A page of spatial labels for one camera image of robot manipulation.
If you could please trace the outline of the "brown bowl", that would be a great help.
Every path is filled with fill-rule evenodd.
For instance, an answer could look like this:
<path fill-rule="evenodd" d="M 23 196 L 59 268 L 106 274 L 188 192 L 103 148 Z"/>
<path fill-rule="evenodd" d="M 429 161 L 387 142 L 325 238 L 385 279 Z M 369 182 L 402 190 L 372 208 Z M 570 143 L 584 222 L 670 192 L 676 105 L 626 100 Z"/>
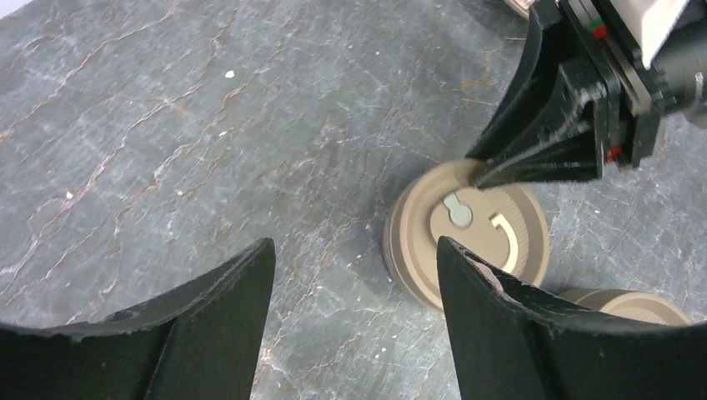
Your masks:
<path fill-rule="evenodd" d="M 443 311 L 437 272 L 437 243 L 432 232 L 434 208 L 441 203 L 409 185 L 386 217 L 382 234 L 384 264 L 401 289 L 425 307 Z"/>

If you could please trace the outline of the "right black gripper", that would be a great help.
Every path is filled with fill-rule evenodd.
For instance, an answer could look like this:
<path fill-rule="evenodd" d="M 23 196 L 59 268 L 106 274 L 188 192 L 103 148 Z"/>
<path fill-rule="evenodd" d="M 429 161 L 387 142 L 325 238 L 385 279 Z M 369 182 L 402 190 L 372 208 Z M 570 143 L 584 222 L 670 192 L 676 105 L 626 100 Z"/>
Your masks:
<path fill-rule="evenodd" d="M 518 68 L 467 158 L 487 161 L 474 187 L 518 183 L 586 183 L 604 163 L 637 168 L 652 155 L 664 118 L 681 113 L 706 127 L 704 1 L 561 1 L 533 5 Z M 608 73 L 608 126 L 597 138 L 583 123 L 539 135 L 559 65 L 573 57 L 573 29 Z"/>

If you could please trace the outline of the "brown lid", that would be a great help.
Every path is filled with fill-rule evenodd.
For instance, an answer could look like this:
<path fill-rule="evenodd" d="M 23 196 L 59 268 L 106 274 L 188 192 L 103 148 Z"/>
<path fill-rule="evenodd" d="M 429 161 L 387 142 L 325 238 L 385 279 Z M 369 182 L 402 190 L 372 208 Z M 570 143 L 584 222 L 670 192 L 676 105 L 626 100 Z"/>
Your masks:
<path fill-rule="evenodd" d="M 673 303 L 649 292 L 623 289 L 571 289 L 559 295 L 564 300 L 617 317 L 668 326 L 692 324 L 690 317 Z"/>
<path fill-rule="evenodd" d="M 432 213 L 433 234 L 452 238 L 493 266 L 538 286 L 549 263 L 545 215 L 522 185 L 487 190 L 469 186 L 480 167 L 471 159 L 443 162 L 410 185 L 441 200 Z"/>

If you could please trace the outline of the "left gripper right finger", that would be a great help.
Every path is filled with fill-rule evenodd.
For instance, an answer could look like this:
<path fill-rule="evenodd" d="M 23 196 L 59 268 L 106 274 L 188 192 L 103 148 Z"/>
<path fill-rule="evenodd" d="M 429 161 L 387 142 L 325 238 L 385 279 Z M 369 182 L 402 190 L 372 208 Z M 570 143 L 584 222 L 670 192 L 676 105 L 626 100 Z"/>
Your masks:
<path fill-rule="evenodd" d="M 450 237 L 441 298 L 463 399 L 703 399 L 706 326 L 638 322 L 557 297 Z"/>

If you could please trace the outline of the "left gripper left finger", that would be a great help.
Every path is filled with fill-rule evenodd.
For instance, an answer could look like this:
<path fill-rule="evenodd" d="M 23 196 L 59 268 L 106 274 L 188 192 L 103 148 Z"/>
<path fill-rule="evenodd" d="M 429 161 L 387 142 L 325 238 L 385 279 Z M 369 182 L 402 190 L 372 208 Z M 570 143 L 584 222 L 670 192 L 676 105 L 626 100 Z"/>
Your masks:
<path fill-rule="evenodd" d="M 4 399 L 247 399 L 276 266 L 254 242 L 219 267 L 98 322 L 1 327 Z"/>

